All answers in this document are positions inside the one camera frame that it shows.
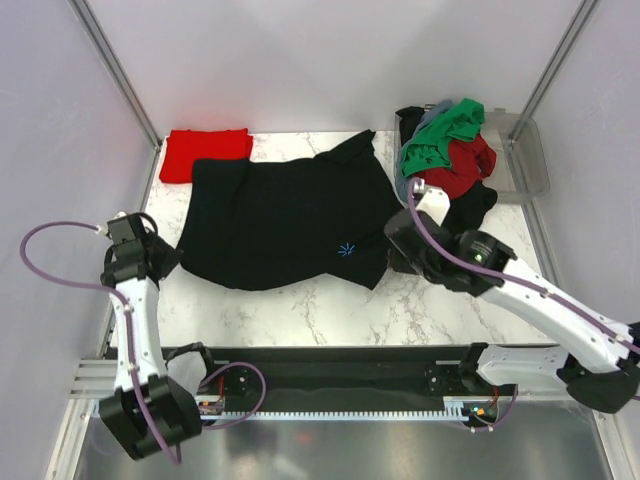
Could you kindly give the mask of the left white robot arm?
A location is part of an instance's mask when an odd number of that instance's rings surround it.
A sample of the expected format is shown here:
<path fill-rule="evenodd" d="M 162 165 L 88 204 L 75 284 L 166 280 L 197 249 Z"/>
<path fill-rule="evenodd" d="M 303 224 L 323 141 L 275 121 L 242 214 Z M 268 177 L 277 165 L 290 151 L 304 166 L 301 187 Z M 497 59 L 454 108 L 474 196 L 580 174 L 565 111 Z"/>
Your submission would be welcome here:
<path fill-rule="evenodd" d="M 215 389 L 220 371 L 199 342 L 162 352 L 160 283 L 180 253 L 160 237 L 155 220 L 119 213 L 107 234 L 100 282 L 114 309 L 118 351 L 113 393 L 100 400 L 99 416 L 131 459 L 162 452 L 179 465 L 182 443 L 202 431 L 196 393 Z"/>

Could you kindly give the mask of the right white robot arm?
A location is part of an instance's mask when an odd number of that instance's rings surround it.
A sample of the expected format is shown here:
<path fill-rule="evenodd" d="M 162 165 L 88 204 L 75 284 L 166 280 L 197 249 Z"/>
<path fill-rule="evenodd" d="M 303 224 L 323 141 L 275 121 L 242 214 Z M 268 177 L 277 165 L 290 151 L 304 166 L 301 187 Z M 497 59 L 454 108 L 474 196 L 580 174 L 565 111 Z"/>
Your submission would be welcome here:
<path fill-rule="evenodd" d="M 443 190 L 417 179 L 407 190 L 408 206 L 387 222 L 385 234 L 411 268 L 432 284 L 517 315 L 554 342 L 550 347 L 471 345 L 457 371 L 465 391 L 503 386 L 535 394 L 564 391 L 608 414 L 638 399 L 638 325 L 587 307 L 486 232 L 449 233 L 443 221 L 450 202 Z"/>

